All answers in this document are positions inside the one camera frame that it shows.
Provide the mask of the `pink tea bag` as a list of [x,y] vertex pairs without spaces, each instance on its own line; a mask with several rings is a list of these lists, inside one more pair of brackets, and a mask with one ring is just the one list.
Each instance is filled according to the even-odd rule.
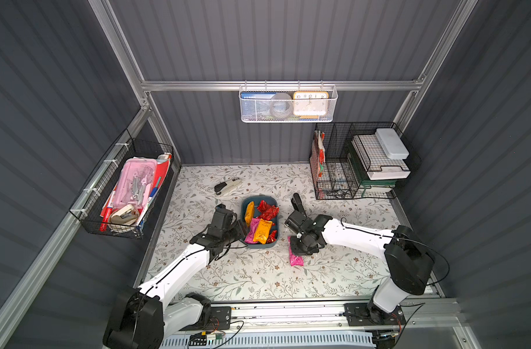
[[254,241],[254,238],[255,238],[255,232],[258,229],[259,223],[260,223],[260,219],[259,218],[253,218],[252,219],[252,222],[251,222],[251,224],[249,226],[249,232],[246,235],[246,238],[244,240],[244,242],[246,244],[257,244],[258,243],[257,241]]
[[291,267],[296,267],[296,266],[303,267],[304,266],[303,257],[298,256],[298,255],[293,253],[293,249],[292,249],[293,248],[293,240],[294,240],[293,236],[290,236],[288,238],[288,242],[289,242],[289,264],[290,264]]

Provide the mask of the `yellow tea bag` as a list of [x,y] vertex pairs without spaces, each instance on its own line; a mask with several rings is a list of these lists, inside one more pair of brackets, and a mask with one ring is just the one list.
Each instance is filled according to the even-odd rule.
[[266,241],[269,237],[270,230],[273,227],[272,221],[260,220],[258,229],[255,232],[254,241],[257,241],[260,244],[266,244]]
[[246,205],[246,211],[244,214],[244,220],[247,226],[250,226],[252,219],[254,218],[254,214],[255,214],[255,202],[250,201]]

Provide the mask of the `red tea bag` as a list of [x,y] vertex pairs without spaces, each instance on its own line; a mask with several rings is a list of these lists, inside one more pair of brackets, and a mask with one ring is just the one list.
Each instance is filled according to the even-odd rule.
[[279,208],[277,206],[270,205],[269,209],[266,212],[261,213],[259,218],[266,221],[272,221],[274,218],[277,217],[278,212]]
[[258,206],[258,211],[264,213],[269,209],[269,207],[270,205],[265,200],[262,200]]
[[266,243],[267,243],[267,244],[272,244],[272,243],[276,242],[276,240],[277,240],[277,234],[278,234],[278,231],[277,231],[277,230],[272,231],[272,232],[269,234],[269,237],[268,237]]

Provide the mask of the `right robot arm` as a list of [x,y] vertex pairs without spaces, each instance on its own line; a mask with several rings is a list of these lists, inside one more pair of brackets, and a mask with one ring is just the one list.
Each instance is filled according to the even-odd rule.
[[296,256],[312,256],[328,246],[346,247],[377,258],[387,276],[358,312],[347,317],[376,325],[396,324],[401,303],[409,296],[423,295],[436,262],[435,253],[412,238],[412,230],[399,225],[394,229],[375,229],[343,222],[329,215],[310,218],[294,211],[285,226],[294,235],[290,251]]

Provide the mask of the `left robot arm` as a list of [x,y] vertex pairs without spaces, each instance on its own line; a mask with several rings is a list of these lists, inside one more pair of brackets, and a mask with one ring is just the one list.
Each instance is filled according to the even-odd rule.
[[174,305],[170,303],[193,276],[223,257],[248,231],[245,219],[225,205],[217,205],[211,223],[193,236],[164,270],[138,287],[119,293],[106,325],[103,345],[158,348],[166,337],[186,327],[207,327],[212,317],[209,299],[191,293]]

